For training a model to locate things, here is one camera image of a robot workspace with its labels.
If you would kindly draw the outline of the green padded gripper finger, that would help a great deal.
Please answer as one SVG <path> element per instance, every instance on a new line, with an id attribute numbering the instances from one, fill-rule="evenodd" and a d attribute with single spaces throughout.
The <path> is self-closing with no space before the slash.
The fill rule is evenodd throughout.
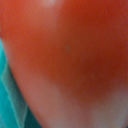
<path id="1" fill-rule="evenodd" d="M 41 128 L 17 87 L 1 40 L 0 128 Z"/>

